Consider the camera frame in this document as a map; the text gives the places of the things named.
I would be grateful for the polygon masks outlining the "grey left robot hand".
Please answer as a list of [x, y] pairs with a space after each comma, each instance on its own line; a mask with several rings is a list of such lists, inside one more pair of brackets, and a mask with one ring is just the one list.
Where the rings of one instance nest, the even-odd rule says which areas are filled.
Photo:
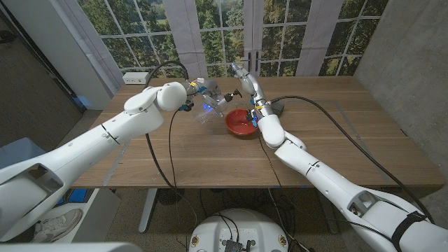
[[222, 113], [228, 107], [224, 95], [218, 86], [216, 80], [198, 78], [195, 83], [199, 85], [199, 93], [202, 101], [210, 109], [214, 109], [217, 113]]

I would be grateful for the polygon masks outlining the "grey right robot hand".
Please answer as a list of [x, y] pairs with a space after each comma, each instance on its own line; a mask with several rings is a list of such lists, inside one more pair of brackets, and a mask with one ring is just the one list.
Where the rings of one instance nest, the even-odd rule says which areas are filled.
[[253, 103], [256, 106], [266, 104], [265, 94], [256, 78], [244, 67], [239, 66], [238, 64], [231, 63], [231, 67], [234, 71], [234, 77], [240, 80], [243, 90], [251, 95]]

